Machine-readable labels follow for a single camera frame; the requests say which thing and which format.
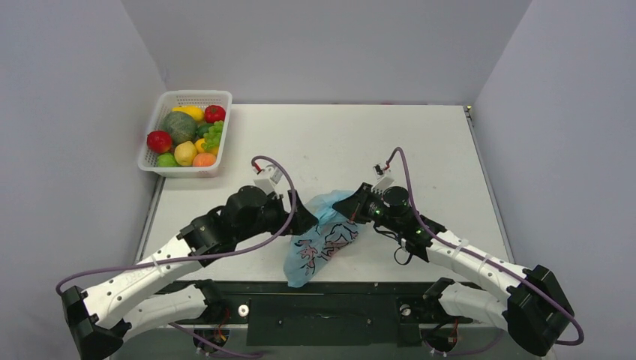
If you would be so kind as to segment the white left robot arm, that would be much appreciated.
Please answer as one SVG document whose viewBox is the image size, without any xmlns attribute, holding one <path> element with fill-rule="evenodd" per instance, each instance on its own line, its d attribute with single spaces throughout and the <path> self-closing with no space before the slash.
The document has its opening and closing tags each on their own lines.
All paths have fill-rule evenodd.
<svg viewBox="0 0 636 360">
<path fill-rule="evenodd" d="M 179 278 L 236 254 L 240 242 L 263 233 L 299 236 L 317 218 L 289 190 L 292 208 L 281 195 L 253 185 L 241 187 L 225 205 L 193 219 L 163 247 L 98 285 L 61 292 L 64 318 L 81 359 L 106 359 L 132 337 L 179 320 L 221 318 L 224 302 L 213 289 L 195 283 L 166 295 L 158 291 Z"/>
</svg>

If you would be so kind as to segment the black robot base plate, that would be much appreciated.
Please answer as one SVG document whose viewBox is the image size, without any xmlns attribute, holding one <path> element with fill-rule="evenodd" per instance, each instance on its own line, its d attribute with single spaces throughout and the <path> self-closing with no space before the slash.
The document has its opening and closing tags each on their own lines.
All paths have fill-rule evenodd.
<svg viewBox="0 0 636 360">
<path fill-rule="evenodd" d="M 211 310 L 181 326 L 196 330 L 245 330 L 247 345 L 418 346 L 421 333 L 454 324 L 441 307 L 425 299 L 430 282 L 215 281 Z"/>
</svg>

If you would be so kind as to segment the light blue printed plastic bag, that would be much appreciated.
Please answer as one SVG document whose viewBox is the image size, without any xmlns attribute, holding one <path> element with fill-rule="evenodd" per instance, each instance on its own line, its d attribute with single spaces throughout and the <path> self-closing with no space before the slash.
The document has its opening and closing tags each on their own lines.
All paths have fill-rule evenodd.
<svg viewBox="0 0 636 360">
<path fill-rule="evenodd" d="M 287 285 L 300 288 L 313 279 L 342 248 L 359 235 L 359 225 L 333 209 L 333 205 L 353 195 L 351 190 L 333 190 L 316 195 L 305 207 L 318 223 L 302 235 L 294 235 L 283 264 Z"/>
</svg>

